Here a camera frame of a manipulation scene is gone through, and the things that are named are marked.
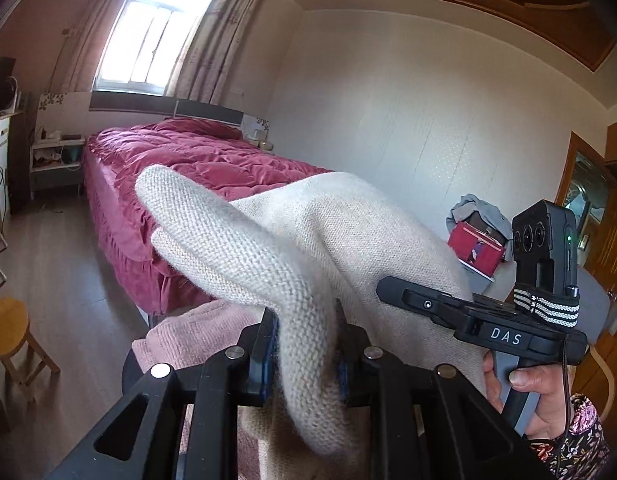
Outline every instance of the wooden door frame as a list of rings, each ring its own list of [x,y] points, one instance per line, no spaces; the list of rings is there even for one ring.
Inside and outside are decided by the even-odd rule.
[[[573,170],[575,170],[575,157],[577,152],[582,153],[592,163],[594,163],[604,176],[609,180],[612,186],[617,186],[617,179],[611,174],[604,164],[604,157],[596,152],[593,147],[586,142],[577,133],[571,132],[571,139],[569,142],[569,151],[567,152],[567,160],[564,163],[564,170],[562,171],[562,180],[557,188],[557,195],[555,197],[555,203],[562,206],[564,199],[567,197],[569,191],[569,184],[573,177]]]

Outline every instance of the wooden stool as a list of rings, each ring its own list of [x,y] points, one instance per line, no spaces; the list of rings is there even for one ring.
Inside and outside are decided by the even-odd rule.
[[[45,366],[50,368],[52,373],[58,373],[60,368],[48,357],[40,344],[35,341],[29,331],[31,322],[26,312],[26,305],[13,298],[3,298],[0,300],[0,361],[8,371],[13,380],[18,384],[29,402],[34,401],[31,383]],[[11,357],[17,354],[24,343],[31,348],[42,360],[35,367],[32,373],[26,377],[21,371],[15,368]]]

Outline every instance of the headboard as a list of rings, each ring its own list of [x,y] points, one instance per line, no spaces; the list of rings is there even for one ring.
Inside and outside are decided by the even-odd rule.
[[[93,91],[88,109],[97,112],[144,112],[171,117],[196,117],[237,126],[242,124],[244,116],[239,110],[188,99],[109,91]]]

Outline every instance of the nightstand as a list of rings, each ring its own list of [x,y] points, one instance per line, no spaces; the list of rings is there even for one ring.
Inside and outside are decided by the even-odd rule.
[[[45,139],[31,146],[31,198],[35,191],[42,189],[82,184],[82,151],[85,143],[85,139]]]

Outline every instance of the white nightstand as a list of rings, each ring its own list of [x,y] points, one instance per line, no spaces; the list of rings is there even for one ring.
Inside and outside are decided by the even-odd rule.
[[[35,191],[50,189],[53,187],[74,186],[82,184],[84,173],[82,172],[82,150],[86,143],[85,139],[45,139],[38,140],[31,146],[31,157],[29,164],[29,176],[31,179],[31,198]],[[76,147],[80,147],[79,155],[75,160],[64,162],[66,156],[64,152],[73,152]],[[36,152],[48,150],[47,153],[55,153],[60,160],[53,162],[41,162],[36,160]]]

